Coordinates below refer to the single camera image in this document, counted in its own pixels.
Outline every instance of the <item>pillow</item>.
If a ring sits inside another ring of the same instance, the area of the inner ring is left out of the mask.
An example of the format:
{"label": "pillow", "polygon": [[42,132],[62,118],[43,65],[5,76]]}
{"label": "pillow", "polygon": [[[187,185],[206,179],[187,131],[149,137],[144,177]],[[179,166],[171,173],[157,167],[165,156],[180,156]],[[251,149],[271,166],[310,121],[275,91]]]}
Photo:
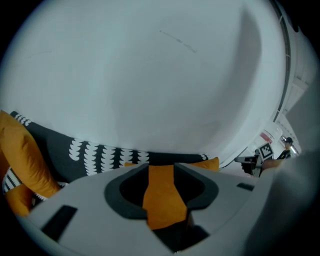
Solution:
{"label": "pillow", "polygon": [[4,111],[0,112],[0,146],[15,174],[29,189],[46,198],[60,190],[34,138]]}
{"label": "pillow", "polygon": [[10,165],[5,157],[5,154],[1,150],[1,146],[0,146],[0,184],[2,184],[2,181],[4,180],[4,177],[9,167]]}
{"label": "pillow", "polygon": [[[219,158],[191,165],[219,171]],[[149,165],[149,185],[144,193],[142,208],[147,211],[147,224],[152,230],[163,229],[182,222],[187,217],[187,207],[174,185],[174,166]]]}
{"label": "pillow", "polygon": [[16,186],[5,193],[4,197],[16,215],[27,216],[32,207],[33,192],[25,184]]}

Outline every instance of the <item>black slot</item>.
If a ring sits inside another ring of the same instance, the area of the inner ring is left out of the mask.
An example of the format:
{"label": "black slot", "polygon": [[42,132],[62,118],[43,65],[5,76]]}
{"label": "black slot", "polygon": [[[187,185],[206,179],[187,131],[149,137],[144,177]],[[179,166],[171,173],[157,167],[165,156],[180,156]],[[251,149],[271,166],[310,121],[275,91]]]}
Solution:
{"label": "black slot", "polygon": [[62,206],[42,228],[42,232],[57,242],[76,211],[77,208],[68,205]]}
{"label": "black slot", "polygon": [[254,185],[250,185],[250,184],[246,184],[246,183],[239,183],[238,185],[236,185],[239,188],[242,188],[244,190],[249,190],[252,191],[254,190],[255,186]]}

